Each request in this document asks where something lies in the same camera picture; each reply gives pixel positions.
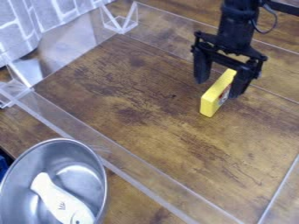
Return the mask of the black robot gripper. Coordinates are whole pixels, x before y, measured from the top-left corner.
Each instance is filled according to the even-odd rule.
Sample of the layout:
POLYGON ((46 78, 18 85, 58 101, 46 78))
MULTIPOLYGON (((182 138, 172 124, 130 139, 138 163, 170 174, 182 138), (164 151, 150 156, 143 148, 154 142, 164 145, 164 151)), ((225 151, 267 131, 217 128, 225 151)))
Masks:
POLYGON ((267 56, 251 46, 254 33, 261 32, 258 16, 259 5, 222 5, 218 32, 194 33, 191 53, 194 77, 199 84, 211 76, 213 62, 235 66, 241 61, 230 58, 231 54, 249 57, 247 63, 238 68, 229 92, 230 99, 238 98, 246 92, 251 81, 261 75, 259 63, 267 60, 267 56))

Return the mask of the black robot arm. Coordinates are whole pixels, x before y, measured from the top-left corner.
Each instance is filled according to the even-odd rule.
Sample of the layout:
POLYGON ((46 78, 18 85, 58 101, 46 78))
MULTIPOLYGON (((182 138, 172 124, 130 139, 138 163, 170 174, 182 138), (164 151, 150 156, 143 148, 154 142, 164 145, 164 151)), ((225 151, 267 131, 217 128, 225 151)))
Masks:
POLYGON ((299 6, 274 0, 223 0, 218 34, 203 31, 194 33, 191 46, 194 56, 194 77, 199 84, 211 76, 214 62, 238 73, 231 82, 230 98, 238 98, 247 90, 249 84, 262 73, 267 56, 253 46, 254 33, 270 33, 278 22, 277 11, 299 17, 299 6), (273 27, 263 31, 258 28, 259 8, 265 8, 275 17, 273 27))

